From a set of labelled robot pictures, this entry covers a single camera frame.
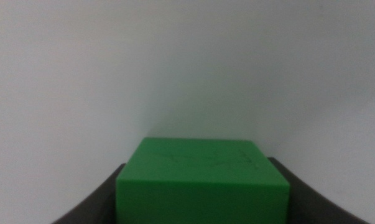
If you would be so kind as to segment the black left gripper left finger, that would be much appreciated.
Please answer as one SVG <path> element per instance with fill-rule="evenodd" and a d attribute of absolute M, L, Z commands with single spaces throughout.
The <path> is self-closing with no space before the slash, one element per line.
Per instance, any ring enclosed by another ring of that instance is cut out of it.
<path fill-rule="evenodd" d="M 96 190 L 76 207 L 54 221 L 54 224 L 116 223 L 116 177 L 126 164 L 121 164 Z"/>

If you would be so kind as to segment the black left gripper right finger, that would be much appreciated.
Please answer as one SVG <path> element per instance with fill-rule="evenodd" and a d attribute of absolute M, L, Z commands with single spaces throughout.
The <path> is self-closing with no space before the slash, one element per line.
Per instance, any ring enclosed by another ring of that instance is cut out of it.
<path fill-rule="evenodd" d="M 368 224 L 368 222 L 339 207 L 311 188 L 276 158 L 270 157 L 269 160 L 290 184 L 287 223 Z"/>

